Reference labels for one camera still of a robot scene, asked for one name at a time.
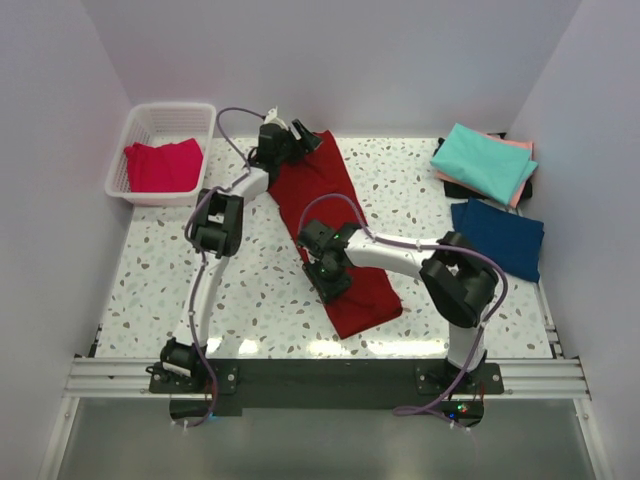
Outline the dark red t-shirt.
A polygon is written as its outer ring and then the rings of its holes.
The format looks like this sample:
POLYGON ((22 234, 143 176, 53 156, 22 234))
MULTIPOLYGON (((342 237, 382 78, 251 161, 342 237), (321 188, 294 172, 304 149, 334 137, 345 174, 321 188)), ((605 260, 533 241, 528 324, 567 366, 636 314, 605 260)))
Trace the dark red t-shirt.
MULTIPOLYGON (((319 134, 317 150, 295 165, 284 164, 269 194, 293 240, 298 227, 319 220, 337 230, 357 221, 360 206, 333 134, 319 134)), ((342 339, 399 317, 403 308, 388 275, 376 268, 349 268, 352 286, 325 307, 342 339)))

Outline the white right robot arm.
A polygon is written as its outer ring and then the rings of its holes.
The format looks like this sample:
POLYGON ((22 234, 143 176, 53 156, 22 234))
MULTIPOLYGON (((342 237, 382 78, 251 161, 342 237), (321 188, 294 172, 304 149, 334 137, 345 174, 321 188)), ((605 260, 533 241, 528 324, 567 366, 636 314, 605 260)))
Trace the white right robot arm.
POLYGON ((311 257, 304 271, 326 305, 355 286, 357 269, 422 281, 437 312, 449 323, 448 386, 466 393, 480 382, 479 367, 486 357, 482 331, 499 276, 461 234, 409 240, 375 235, 356 224, 335 230, 312 220, 298 234, 297 246, 311 257))

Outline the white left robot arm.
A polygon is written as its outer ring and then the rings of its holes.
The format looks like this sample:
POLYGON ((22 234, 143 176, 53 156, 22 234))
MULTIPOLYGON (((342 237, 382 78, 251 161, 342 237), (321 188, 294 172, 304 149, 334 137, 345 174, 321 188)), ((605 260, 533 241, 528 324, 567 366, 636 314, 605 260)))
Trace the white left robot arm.
POLYGON ((227 186, 201 190, 184 231, 200 265, 173 336, 159 362, 147 369, 154 382, 185 392, 215 384, 206 359, 210 314, 222 275, 242 242, 244 207, 268 191, 284 164, 303 160, 321 144, 322 139, 299 120, 288 127, 279 118, 266 119, 239 177, 227 186))

